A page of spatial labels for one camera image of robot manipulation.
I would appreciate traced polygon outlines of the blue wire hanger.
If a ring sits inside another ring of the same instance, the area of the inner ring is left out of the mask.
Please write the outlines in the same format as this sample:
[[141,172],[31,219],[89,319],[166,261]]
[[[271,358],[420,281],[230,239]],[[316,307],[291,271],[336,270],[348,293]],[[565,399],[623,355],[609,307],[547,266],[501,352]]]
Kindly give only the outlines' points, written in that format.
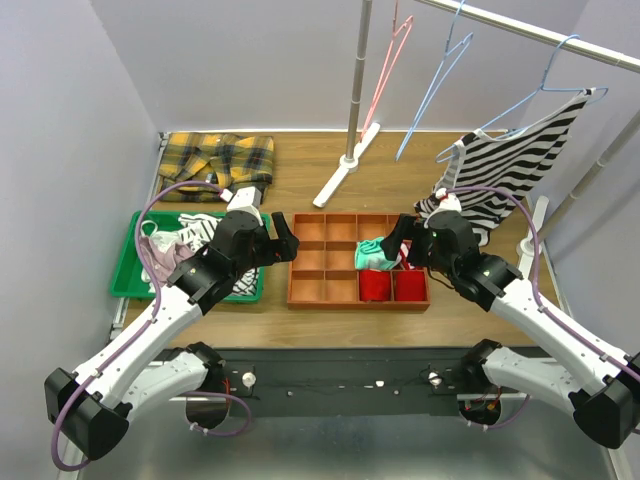
[[454,27],[456,25],[456,22],[461,14],[462,7],[464,5],[465,5],[465,1],[464,0],[460,1],[459,6],[455,11],[453,20],[450,25],[449,34],[445,42],[442,59],[415,113],[415,116],[412,120],[412,123],[409,129],[407,130],[398,150],[396,151],[396,154],[394,157],[394,160],[396,162],[398,162],[401,159],[406,147],[409,144],[409,141],[411,140],[413,134],[415,133],[417,127],[419,126],[419,123],[422,117],[424,116],[427,109],[431,105],[434,97],[440,90],[442,84],[445,82],[450,72],[456,67],[461,57],[466,53],[468,47],[470,46],[473,40],[474,33],[470,32],[456,44],[452,43]]

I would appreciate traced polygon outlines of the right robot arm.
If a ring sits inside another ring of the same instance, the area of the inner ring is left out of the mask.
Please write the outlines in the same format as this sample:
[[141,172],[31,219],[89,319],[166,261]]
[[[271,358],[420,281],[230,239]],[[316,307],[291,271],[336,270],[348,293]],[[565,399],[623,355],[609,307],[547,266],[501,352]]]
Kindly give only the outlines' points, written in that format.
[[639,358],[591,334],[536,296],[533,284],[503,258],[482,252],[456,211],[428,220],[403,214],[382,240],[387,259],[409,242],[408,260],[442,274],[464,299],[525,332],[549,356],[526,358],[491,340],[469,350],[449,381],[467,392],[492,386],[530,395],[572,415],[597,444],[620,448],[639,427]]

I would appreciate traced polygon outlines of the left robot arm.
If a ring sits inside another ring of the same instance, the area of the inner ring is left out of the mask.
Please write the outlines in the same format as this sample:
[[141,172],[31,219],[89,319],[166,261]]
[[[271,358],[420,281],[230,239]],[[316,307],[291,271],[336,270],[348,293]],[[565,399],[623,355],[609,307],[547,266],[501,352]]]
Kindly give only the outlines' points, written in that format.
[[250,270],[296,259],[299,239],[284,215],[271,216],[271,237],[260,213],[232,209],[211,240],[180,262],[154,299],[129,325],[113,327],[106,346],[71,371],[55,369],[45,380],[47,416],[54,426],[51,455],[69,470],[58,449],[66,437],[85,462],[111,452],[134,419],[179,395],[219,397],[229,403],[225,361],[202,342],[181,349],[159,367],[152,361],[179,333],[199,321],[233,291]]

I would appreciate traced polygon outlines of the white black striped tank top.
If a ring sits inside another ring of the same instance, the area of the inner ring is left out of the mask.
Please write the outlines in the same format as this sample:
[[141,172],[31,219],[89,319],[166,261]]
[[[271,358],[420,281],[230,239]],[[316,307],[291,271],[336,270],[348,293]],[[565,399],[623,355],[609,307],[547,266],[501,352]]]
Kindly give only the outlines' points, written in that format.
[[[181,229],[178,231],[180,242],[186,245],[193,253],[214,238],[216,228],[221,220],[209,214],[180,213],[178,222]],[[234,284],[229,302],[253,302],[258,298],[259,270],[251,269]]]

